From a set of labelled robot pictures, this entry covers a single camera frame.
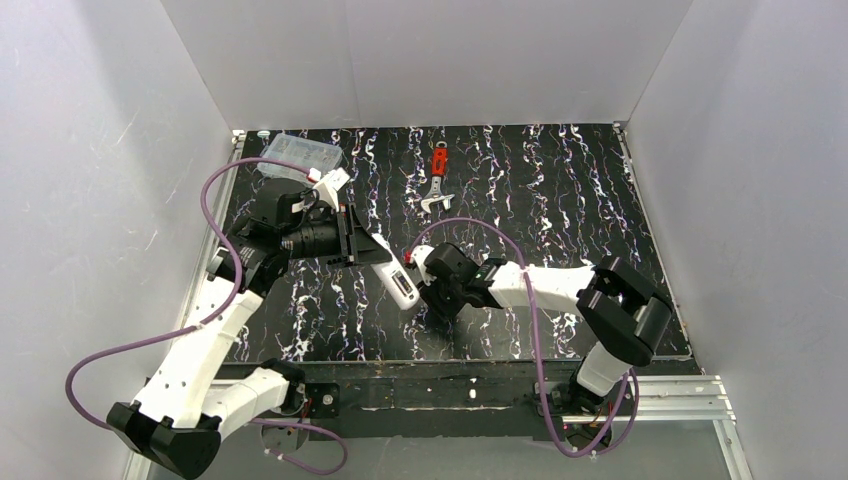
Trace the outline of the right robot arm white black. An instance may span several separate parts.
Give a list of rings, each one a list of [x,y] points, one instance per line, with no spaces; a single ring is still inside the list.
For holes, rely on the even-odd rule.
[[[417,246],[405,258],[422,277],[422,300],[440,320],[466,306],[536,306],[581,318],[597,342],[570,381],[570,393],[596,401],[632,367],[649,365],[674,312],[654,284],[619,257],[594,266],[549,268],[502,258],[477,263],[456,245]]]

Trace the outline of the white air conditioner remote control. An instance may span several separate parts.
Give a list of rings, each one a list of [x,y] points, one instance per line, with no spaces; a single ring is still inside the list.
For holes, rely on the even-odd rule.
[[[375,233],[373,238],[382,247],[383,251],[388,254],[389,259],[372,264],[372,270],[401,310],[412,309],[420,300],[419,290],[413,284],[410,276],[396,255],[392,252],[387,240],[379,233]]]

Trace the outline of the black front mounting rail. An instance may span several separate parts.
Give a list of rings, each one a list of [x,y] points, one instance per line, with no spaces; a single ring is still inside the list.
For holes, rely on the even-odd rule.
[[[345,439],[401,436],[548,440],[530,360],[302,362],[338,390],[317,425]]]

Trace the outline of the red handled adjustable wrench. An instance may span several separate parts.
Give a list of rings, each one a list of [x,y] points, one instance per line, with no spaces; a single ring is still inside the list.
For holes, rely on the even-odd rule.
[[[421,199],[421,209],[426,214],[431,214],[433,206],[440,204],[445,211],[451,209],[453,194],[444,194],[442,185],[447,170],[448,162],[448,144],[446,141],[437,141],[431,157],[431,179],[430,188],[426,195]]]

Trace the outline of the clear plastic screw box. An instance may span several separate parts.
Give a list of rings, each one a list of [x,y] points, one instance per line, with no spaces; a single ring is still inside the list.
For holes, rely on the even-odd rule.
[[[267,130],[259,131],[257,136],[263,144],[261,158],[284,161],[307,171],[316,170],[321,175],[341,163],[342,149],[336,145]]]

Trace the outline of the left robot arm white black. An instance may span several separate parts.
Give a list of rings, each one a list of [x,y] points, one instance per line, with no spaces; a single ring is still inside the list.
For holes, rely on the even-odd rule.
[[[417,303],[418,291],[385,239],[369,233],[354,209],[341,203],[348,179],[335,169],[311,171],[307,184],[272,180],[256,212],[223,236],[185,331],[133,400],[114,404],[108,413],[109,428],[131,450],[181,478],[196,479],[239,428],[274,409],[299,414],[315,404],[304,372],[279,359],[212,390],[233,342],[291,261],[367,265],[400,307]]]

